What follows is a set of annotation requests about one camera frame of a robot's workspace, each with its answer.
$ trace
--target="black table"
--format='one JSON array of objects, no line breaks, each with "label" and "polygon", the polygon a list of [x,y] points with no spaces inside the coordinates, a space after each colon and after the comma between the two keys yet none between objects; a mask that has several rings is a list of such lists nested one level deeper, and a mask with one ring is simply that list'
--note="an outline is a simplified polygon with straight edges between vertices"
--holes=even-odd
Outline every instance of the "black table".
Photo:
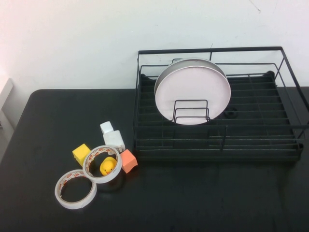
[{"label": "black table", "polygon": [[31,95],[0,164],[0,231],[309,231],[308,146],[295,165],[140,162],[84,209],[63,208],[55,184],[81,168],[74,148],[103,144],[100,123],[111,121],[132,149],[134,95]]}]

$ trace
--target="yellow cube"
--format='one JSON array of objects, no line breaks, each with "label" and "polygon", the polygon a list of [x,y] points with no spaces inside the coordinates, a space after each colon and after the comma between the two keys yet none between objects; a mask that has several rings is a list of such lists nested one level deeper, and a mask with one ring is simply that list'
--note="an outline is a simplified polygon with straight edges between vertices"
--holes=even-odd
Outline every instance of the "yellow cube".
[{"label": "yellow cube", "polygon": [[78,148],[76,148],[74,151],[72,151],[75,159],[81,166],[83,166],[84,159],[90,152],[90,149],[86,146],[86,144],[80,145]]}]

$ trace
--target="dish rack frame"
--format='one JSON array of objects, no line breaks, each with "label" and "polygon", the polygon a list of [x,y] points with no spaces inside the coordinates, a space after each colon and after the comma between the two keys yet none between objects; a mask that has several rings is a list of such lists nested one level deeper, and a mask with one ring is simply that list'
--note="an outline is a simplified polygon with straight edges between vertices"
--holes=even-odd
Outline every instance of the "dish rack frame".
[{"label": "dish rack frame", "polygon": [[[180,54],[214,54],[246,52],[281,52],[280,64],[275,62],[215,62],[217,65],[248,65],[275,67],[275,72],[226,74],[232,94],[227,108],[215,119],[208,117],[200,125],[179,125],[176,102],[172,120],[159,113],[155,105],[154,84],[158,75],[145,75],[143,68],[167,67],[182,59]],[[140,64],[144,55],[173,55],[170,63]],[[289,88],[281,74],[287,68],[295,88]],[[282,87],[276,83],[277,77]],[[296,161],[300,159],[305,130],[309,121],[309,104],[295,77],[282,47],[238,47],[175,50],[142,50],[138,52],[134,109],[134,149],[139,160],[182,161]]]}]

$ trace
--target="orange cube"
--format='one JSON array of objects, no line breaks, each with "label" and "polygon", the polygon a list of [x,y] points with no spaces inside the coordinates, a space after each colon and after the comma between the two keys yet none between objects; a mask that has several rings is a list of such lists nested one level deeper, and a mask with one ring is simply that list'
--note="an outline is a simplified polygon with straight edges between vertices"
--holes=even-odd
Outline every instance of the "orange cube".
[{"label": "orange cube", "polygon": [[122,159],[122,169],[128,173],[137,166],[136,158],[132,155],[132,153],[127,149],[123,153],[120,154]]}]

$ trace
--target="white wall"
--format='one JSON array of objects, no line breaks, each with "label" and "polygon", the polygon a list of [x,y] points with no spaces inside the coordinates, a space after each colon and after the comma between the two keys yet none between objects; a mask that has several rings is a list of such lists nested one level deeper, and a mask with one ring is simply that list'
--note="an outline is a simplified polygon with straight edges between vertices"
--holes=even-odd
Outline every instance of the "white wall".
[{"label": "white wall", "polygon": [[309,85],[308,0],[0,0],[16,125],[41,88],[133,88],[142,49],[280,45]]}]

